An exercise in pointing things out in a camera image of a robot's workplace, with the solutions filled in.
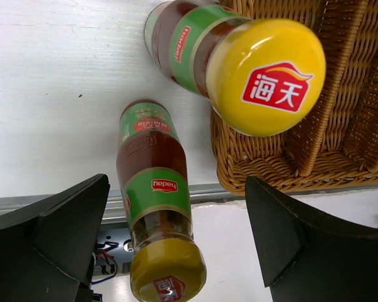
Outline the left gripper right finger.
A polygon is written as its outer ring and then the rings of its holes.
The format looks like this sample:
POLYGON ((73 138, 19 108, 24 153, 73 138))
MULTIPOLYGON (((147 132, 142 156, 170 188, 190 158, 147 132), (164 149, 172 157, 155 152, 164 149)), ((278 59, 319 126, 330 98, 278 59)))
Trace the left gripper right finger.
POLYGON ((327 214, 255 176, 245 199, 274 301, 378 301, 378 227, 327 214))

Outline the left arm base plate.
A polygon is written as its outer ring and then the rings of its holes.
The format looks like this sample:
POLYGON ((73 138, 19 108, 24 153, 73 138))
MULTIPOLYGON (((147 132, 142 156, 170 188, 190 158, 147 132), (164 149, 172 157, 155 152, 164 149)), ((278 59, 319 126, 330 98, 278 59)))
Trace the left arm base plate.
POLYGON ((102 229, 94 246, 92 285, 129 275, 134 255, 128 228, 102 229))

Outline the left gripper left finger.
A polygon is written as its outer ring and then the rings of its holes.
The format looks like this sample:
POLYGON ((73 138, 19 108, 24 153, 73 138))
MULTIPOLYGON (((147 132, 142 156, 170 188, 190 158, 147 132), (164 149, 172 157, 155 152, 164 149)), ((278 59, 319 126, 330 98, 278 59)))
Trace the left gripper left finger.
POLYGON ((101 301, 93 251, 110 185, 97 174, 0 216, 0 301, 101 301))

